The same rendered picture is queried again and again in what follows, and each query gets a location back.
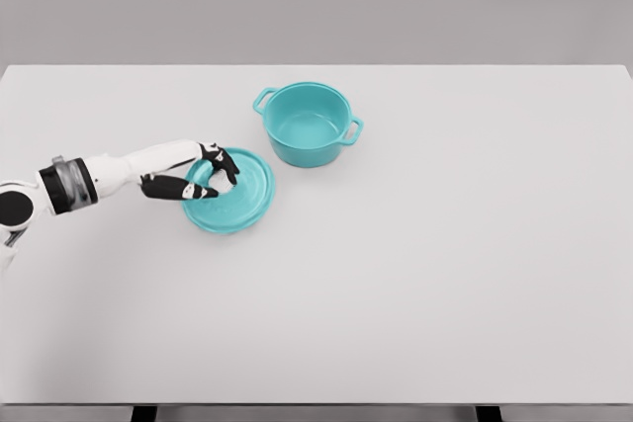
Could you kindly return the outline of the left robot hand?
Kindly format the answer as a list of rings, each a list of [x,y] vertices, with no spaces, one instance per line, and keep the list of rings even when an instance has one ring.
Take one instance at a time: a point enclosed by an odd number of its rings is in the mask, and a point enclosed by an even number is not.
[[[176,140],[152,146],[128,156],[127,160],[139,175],[139,187],[150,199],[165,201],[191,201],[217,198],[220,193],[181,177],[162,175],[184,164],[199,160],[211,164],[214,172],[223,170],[228,181],[235,186],[240,173],[228,152],[215,142]]]

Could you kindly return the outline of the teal pot lid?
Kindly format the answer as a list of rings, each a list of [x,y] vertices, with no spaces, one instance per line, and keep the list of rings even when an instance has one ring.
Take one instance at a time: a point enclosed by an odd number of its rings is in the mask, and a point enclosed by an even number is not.
[[[181,203],[186,216],[201,229],[231,234],[259,220],[272,204],[276,183],[272,169],[258,154],[237,147],[227,153],[240,170],[233,186],[223,170],[215,172],[206,160],[198,160],[187,171],[185,179],[219,192],[216,198]]]

